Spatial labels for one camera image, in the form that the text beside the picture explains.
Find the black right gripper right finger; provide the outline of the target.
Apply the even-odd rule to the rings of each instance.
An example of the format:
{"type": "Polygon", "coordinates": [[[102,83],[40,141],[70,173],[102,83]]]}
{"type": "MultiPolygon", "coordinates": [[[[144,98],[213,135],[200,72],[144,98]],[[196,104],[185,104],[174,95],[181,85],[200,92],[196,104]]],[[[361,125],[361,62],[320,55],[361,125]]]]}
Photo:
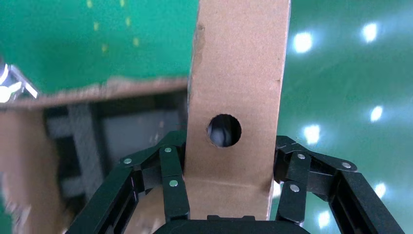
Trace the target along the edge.
{"type": "Polygon", "coordinates": [[[300,225],[307,193],[328,203],[342,234],[401,234],[403,230],[357,166],[276,137],[274,180],[282,183],[277,221],[300,225]]]}

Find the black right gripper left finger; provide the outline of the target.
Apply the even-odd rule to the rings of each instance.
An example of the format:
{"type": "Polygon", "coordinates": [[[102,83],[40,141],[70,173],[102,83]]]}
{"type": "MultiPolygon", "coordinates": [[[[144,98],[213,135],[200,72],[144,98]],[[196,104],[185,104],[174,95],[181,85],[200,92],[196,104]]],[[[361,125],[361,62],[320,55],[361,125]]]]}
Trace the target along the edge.
{"type": "Polygon", "coordinates": [[[120,159],[67,232],[124,233],[138,203],[157,186],[163,188],[165,221],[188,220],[183,180],[186,138],[186,131],[172,131],[155,146],[120,159]]]}

